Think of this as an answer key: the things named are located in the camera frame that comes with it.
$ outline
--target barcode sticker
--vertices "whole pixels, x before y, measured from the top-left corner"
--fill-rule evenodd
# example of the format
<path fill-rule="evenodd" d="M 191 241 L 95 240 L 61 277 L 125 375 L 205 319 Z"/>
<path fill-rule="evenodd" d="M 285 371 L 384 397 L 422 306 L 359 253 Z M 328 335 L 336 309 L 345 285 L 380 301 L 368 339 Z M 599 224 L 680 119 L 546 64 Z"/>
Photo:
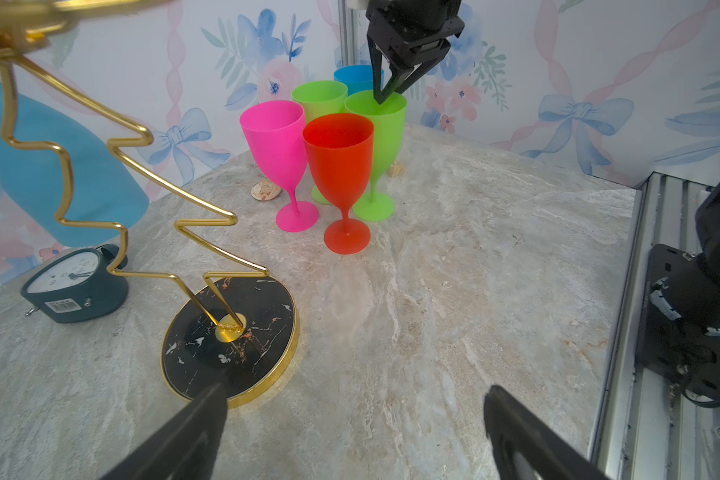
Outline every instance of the barcode sticker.
<path fill-rule="evenodd" d="M 65 298 L 64 300 L 56 300 L 54 302 L 46 302 L 48 308 L 56 313 L 75 312 L 76 310 L 82 310 L 83 307 L 78 305 L 77 302 L 71 298 Z"/>

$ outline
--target gold wire sculpture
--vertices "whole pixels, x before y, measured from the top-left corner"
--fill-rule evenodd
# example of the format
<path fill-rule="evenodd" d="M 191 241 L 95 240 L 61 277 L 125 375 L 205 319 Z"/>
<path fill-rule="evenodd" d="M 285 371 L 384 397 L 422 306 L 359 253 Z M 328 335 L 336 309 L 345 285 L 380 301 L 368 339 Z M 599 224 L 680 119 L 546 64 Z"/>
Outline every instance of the gold wire sculpture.
<path fill-rule="evenodd" d="M 108 107 L 98 103 L 97 101 L 87 97 L 85 94 L 75 90 L 52 74 L 43 70 L 36 63 L 26 58 L 24 54 L 38 50 L 47 46 L 48 35 L 59 34 L 72 29 L 77 21 L 81 18 L 94 18 L 110 14 L 127 14 L 132 13 L 150 6 L 166 3 L 166 0 L 61 0 L 58 2 L 0 2 L 0 80 L 3 85 L 3 122 L 0 129 L 0 136 L 11 147 L 19 150 L 52 150 L 55 152 L 64 176 L 64 195 L 61 205 L 59 206 L 54 218 L 62 225 L 108 228 L 117 230 L 120 234 L 120 251 L 117 256 L 106 267 L 106 270 L 117 276 L 135 276 L 142 278 L 162 278 L 170 279 L 187 294 L 190 300 L 197 305 L 200 310 L 211 319 L 216 325 L 221 341 L 231 342 L 240 337 L 245 331 L 245 321 L 232 310 L 229 303 L 219 291 L 213 279 L 221 279 L 228 277 L 265 277 L 269 276 L 269 269 L 265 266 L 254 264 L 245 260 L 218 245 L 215 245 L 200 235 L 196 234 L 189 227 L 191 226 L 231 226 L 237 223 L 237 216 L 233 212 L 224 210 L 214 204 L 204 201 L 199 197 L 182 190 L 168 180 L 154 174 L 152 171 L 144 168 L 141 164 L 134 161 L 126 155 L 122 147 L 145 147 L 152 144 L 154 137 L 152 133 L 143 125 L 139 125 L 109 109 Z M 86 220 L 69 220 L 66 218 L 67 211 L 72 203 L 74 196 L 74 172 L 72 169 L 72 160 L 67 150 L 51 141 L 21 141 L 14 137 L 16 128 L 16 120 L 18 116 L 18 92 L 16 89 L 16 81 L 14 76 L 14 65 L 17 65 L 45 82 L 52 88 L 61 92 L 69 98 L 77 101 L 86 108 L 97 112 L 98 114 L 112 120 L 128 130 L 132 130 L 137 136 L 134 138 L 110 138 L 106 141 L 106 146 L 116 158 L 120 159 L 127 167 L 134 169 L 148 180 L 157 183 L 159 186 L 168 191 L 182 197 L 193 204 L 214 213 L 221 218 L 218 220 L 210 219 L 179 219 L 174 223 L 174 227 L 192 239 L 192 241 L 204 246 L 214 254 L 218 254 L 232 260 L 240 265 L 247 266 L 254 271 L 249 272 L 205 272 L 202 278 L 221 301 L 227 314 L 232 322 L 225 322 L 225 319 L 217 319 L 209 310 L 200 302 L 195 293 L 179 278 L 176 274 L 168 274 L 163 272 L 136 272 L 118 270 L 117 266 L 123 261 L 128 248 L 128 229 L 117 222 L 104 221 L 86 221 Z"/>

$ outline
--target clock face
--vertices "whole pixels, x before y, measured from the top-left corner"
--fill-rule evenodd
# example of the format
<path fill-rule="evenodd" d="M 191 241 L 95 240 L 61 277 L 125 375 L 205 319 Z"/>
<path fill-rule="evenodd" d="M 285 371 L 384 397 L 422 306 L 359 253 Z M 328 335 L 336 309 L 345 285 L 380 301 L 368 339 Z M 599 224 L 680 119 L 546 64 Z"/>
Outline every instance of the clock face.
<path fill-rule="evenodd" d="M 60 290 L 88 280 L 99 266 L 95 252 L 81 252 L 68 256 L 48 268 L 27 287 L 27 293 L 42 293 Z"/>

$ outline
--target glass base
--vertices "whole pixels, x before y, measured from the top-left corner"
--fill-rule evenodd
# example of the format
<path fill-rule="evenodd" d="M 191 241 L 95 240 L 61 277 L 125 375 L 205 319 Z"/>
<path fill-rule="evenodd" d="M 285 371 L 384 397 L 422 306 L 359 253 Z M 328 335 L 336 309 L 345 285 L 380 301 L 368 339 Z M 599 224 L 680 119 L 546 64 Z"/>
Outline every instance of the glass base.
<path fill-rule="evenodd" d="M 328 201 L 327 198 L 323 197 L 323 195 L 320 193 L 320 190 L 317 189 L 317 185 L 312 187 L 312 198 L 315 199 L 315 202 L 323 205 L 330 205 L 331 202 Z"/>
<path fill-rule="evenodd" d="M 379 222 L 394 213 L 394 200 L 389 195 L 376 192 L 371 202 L 371 194 L 363 194 L 352 211 L 367 222 Z"/>
<path fill-rule="evenodd" d="M 288 204 L 277 213 L 277 225 L 286 232 L 303 232 L 317 223 L 320 217 L 317 207 L 309 202 L 298 202 L 298 215 Z"/>
<path fill-rule="evenodd" d="M 326 229 L 326 247 L 339 255 L 352 255 L 371 243 L 371 231 L 360 220 L 339 220 Z"/>

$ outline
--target gold rim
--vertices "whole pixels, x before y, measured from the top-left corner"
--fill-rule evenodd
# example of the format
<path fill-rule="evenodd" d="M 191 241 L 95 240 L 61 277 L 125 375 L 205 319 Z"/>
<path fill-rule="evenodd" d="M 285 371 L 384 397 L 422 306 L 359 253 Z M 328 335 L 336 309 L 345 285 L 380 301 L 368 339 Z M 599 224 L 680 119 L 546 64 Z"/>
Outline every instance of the gold rim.
<path fill-rule="evenodd" d="M 293 300 L 293 294 L 291 294 L 291 291 L 288 290 L 288 287 L 275 278 L 274 276 L 269 276 L 268 278 L 271 278 L 273 280 L 277 280 L 277 283 L 280 285 L 283 285 L 286 288 L 286 292 L 288 292 L 288 296 L 291 297 L 291 304 L 293 304 L 293 333 L 291 334 L 291 339 L 288 341 L 288 345 L 286 346 L 286 350 L 280 357 L 280 360 L 278 360 L 278 363 L 275 364 L 275 368 L 272 370 L 269 370 L 269 373 L 267 373 L 264 378 L 259 380 L 254 386 L 250 387 L 249 389 L 245 390 L 242 393 L 239 393 L 235 395 L 234 397 L 229 397 L 226 400 L 226 408 L 235 408 L 239 407 L 240 405 L 245 405 L 246 403 L 250 402 L 251 400 L 255 400 L 256 398 L 260 397 L 261 394 L 269 390 L 269 387 L 273 386 L 275 382 L 277 382 L 277 379 L 279 379 L 282 374 L 286 371 L 288 368 L 288 365 L 291 364 L 291 360 L 293 359 L 294 354 L 296 353 L 296 346 L 298 345 L 298 334 L 299 334 L 299 321 L 298 321 L 298 309 L 296 308 L 296 302 Z M 197 291 L 196 295 L 202 292 L 205 288 L 202 288 Z M 184 305 L 182 305 L 181 309 L 179 309 L 179 312 L 188 304 L 191 300 L 188 300 Z M 166 385 L 168 385 L 168 388 L 172 391 L 172 393 L 182 400 L 186 402 L 191 402 L 192 398 L 186 398 L 184 395 L 179 393 L 176 389 L 173 388 L 173 385 L 168 381 L 168 377 L 166 377 L 166 370 L 165 365 L 163 364 L 163 352 L 166 350 L 166 344 L 168 342 L 168 332 L 170 332 L 171 327 L 173 326 L 173 323 L 176 321 L 176 317 L 179 315 L 177 313 L 173 320 L 171 321 L 170 325 L 168 326 L 168 330 L 166 330 L 166 336 L 163 339 L 163 349 L 160 351 L 160 372 L 163 374 L 163 381 L 165 381 Z"/>

